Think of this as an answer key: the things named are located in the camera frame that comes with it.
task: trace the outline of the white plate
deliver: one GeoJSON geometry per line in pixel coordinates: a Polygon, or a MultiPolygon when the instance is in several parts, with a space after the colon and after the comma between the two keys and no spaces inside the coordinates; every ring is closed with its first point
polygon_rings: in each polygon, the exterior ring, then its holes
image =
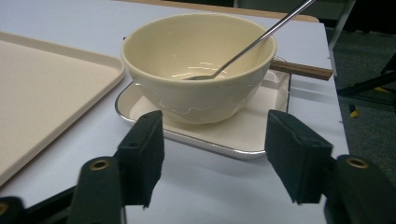
{"type": "MultiPolygon", "coordinates": [[[[268,71],[250,102],[237,114],[214,124],[191,125],[163,117],[166,138],[237,159],[255,159],[265,154],[265,133],[269,109],[287,111],[290,74],[268,71]]],[[[116,110],[135,123],[156,110],[139,88],[131,83],[117,98],[116,110]]]]}

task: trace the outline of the ceramic bowl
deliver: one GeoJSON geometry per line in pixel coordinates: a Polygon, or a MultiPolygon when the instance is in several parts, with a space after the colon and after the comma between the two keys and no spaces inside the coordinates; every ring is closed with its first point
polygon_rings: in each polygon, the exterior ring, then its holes
{"type": "Polygon", "coordinates": [[[275,39],[261,42],[215,79],[182,79],[213,74],[264,32],[228,15],[177,15],[128,35],[121,57],[135,85],[166,117],[214,123],[237,113],[254,95],[275,56],[275,39]]]}

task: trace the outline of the white table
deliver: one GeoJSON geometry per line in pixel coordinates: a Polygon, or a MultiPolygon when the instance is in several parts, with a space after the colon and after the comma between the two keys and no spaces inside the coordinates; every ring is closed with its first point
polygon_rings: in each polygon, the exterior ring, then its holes
{"type": "MultiPolygon", "coordinates": [[[[197,12],[103,0],[0,0],[0,30],[120,57],[122,38],[147,22],[197,12]]],[[[276,19],[241,16],[263,26],[276,19]]],[[[323,24],[292,21],[275,34],[277,55],[331,68],[323,24]]],[[[2,188],[26,207],[74,186],[79,168],[112,156],[131,124],[114,109],[129,77],[45,148],[2,188]]],[[[289,112],[347,154],[334,81],[292,77],[289,112]]],[[[130,223],[325,223],[323,202],[298,206],[265,158],[239,161],[165,140],[163,176],[149,209],[127,208],[130,223]]]]}

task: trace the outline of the chopstick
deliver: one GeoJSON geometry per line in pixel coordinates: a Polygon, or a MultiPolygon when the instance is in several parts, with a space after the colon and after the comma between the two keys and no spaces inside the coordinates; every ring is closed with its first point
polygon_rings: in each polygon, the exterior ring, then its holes
{"type": "Polygon", "coordinates": [[[332,76],[332,69],[313,67],[298,63],[287,63],[278,60],[271,61],[270,69],[321,80],[329,80],[332,76]]]}

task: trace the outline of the beige tray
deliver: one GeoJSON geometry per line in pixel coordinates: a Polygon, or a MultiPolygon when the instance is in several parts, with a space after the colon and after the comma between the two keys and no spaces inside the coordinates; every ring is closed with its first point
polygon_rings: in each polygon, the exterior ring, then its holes
{"type": "MultiPolygon", "coordinates": [[[[269,109],[287,111],[290,74],[269,71],[251,101],[236,115],[215,124],[188,125],[163,118],[164,136],[242,160],[265,154],[265,132],[269,109]]],[[[116,110],[132,123],[156,108],[131,83],[118,97],[116,110]]]]}
{"type": "Polygon", "coordinates": [[[0,186],[123,78],[117,58],[0,32],[0,186]]]}

